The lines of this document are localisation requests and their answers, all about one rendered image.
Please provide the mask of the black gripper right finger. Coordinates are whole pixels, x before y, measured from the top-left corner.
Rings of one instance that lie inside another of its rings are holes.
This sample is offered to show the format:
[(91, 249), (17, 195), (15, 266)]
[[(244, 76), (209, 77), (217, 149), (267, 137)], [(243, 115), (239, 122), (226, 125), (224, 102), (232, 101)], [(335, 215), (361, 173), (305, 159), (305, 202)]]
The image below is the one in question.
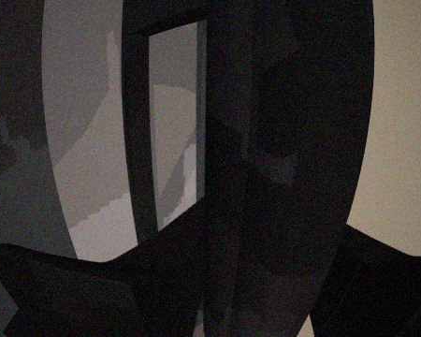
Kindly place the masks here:
[(421, 316), (421, 256), (350, 225), (309, 317), (314, 337), (402, 337)]

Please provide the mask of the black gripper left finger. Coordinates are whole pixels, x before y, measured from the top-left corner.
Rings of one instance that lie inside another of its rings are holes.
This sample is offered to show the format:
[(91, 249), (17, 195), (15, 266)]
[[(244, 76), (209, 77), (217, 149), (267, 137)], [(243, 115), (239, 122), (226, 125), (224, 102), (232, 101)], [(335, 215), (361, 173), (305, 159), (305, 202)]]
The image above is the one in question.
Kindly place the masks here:
[(17, 307), (108, 337), (193, 337), (204, 289), (206, 196), (106, 262), (0, 243), (0, 281)]

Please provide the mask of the dark grey rectangular mat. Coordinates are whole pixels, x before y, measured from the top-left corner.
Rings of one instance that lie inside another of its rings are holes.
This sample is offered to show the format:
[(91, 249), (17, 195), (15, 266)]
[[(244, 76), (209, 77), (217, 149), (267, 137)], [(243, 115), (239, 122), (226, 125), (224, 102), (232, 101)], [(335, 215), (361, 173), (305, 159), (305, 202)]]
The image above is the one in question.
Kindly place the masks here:
[[(0, 0), (0, 243), (77, 258), (58, 198), (46, 134), (43, 5), (45, 0)], [(207, 20), (196, 22), (196, 30), (199, 202), (206, 196)]]

